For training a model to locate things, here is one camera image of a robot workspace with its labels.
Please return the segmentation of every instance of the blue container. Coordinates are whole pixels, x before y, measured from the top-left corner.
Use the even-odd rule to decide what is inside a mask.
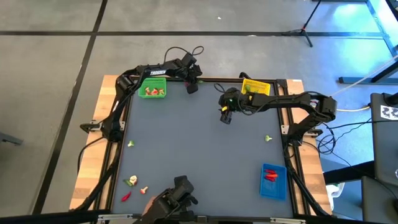
[[[266,169],[274,170],[278,177],[275,182],[269,181],[264,177],[269,174]],[[260,194],[276,200],[286,200],[286,167],[271,164],[263,164],[261,170]]]

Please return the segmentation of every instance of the gray tabletop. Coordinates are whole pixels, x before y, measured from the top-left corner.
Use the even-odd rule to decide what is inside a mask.
[[[393,207],[394,196],[376,180],[362,177],[363,220],[377,223],[398,223],[398,213]],[[395,195],[398,187],[386,184]]]
[[[382,118],[381,106],[387,106],[381,94],[371,95],[372,120],[387,120]],[[376,178],[398,186],[396,170],[398,170],[398,123],[373,123],[374,172]]]
[[[241,84],[222,83],[225,89]],[[213,83],[189,95],[181,82],[167,82],[164,99],[134,95],[113,197],[113,213],[142,213],[152,196],[174,187],[174,177],[187,175],[199,201],[196,215],[292,217],[286,200],[260,196],[263,163],[284,166],[277,110],[254,116],[235,113],[230,125],[220,121]],[[273,140],[265,142],[268,134]],[[134,147],[127,147],[129,140]],[[129,187],[123,182],[138,177]],[[145,195],[140,189],[148,186]],[[128,201],[121,198],[131,190]]]

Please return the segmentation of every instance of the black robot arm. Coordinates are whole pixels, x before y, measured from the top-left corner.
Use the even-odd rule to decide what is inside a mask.
[[[100,128],[103,137],[111,142],[119,142],[123,138],[120,117],[128,99],[141,87],[142,82],[148,77],[167,75],[181,78],[187,83],[189,94],[198,90],[197,77],[202,75],[199,65],[195,65],[196,59],[187,52],[183,59],[174,59],[163,64],[140,65],[121,74],[115,83],[116,97],[112,106],[112,112],[100,124],[82,124],[80,128],[87,133],[93,128]]]
[[[337,102],[330,96],[315,92],[304,92],[299,95],[268,96],[260,93],[247,92],[242,94],[237,88],[229,88],[220,96],[221,121],[229,124],[233,112],[253,114],[267,111],[270,108],[302,108],[308,116],[299,124],[289,126],[286,140],[294,146],[300,146],[304,134],[323,122],[336,118]]]

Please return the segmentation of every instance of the white label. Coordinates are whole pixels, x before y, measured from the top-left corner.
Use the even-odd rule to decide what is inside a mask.
[[[398,120],[398,108],[390,106],[380,106],[380,117],[389,120]]]
[[[149,75],[163,75],[163,74],[166,74],[166,70],[163,70],[163,71],[153,71],[153,72],[150,72]]]

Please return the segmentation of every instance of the yellow basket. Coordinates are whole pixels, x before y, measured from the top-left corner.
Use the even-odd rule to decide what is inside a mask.
[[[271,85],[268,83],[263,83],[245,78],[242,84],[243,94],[246,94],[246,86],[250,87],[250,92],[252,93],[262,93],[269,95],[269,92],[271,90]]]

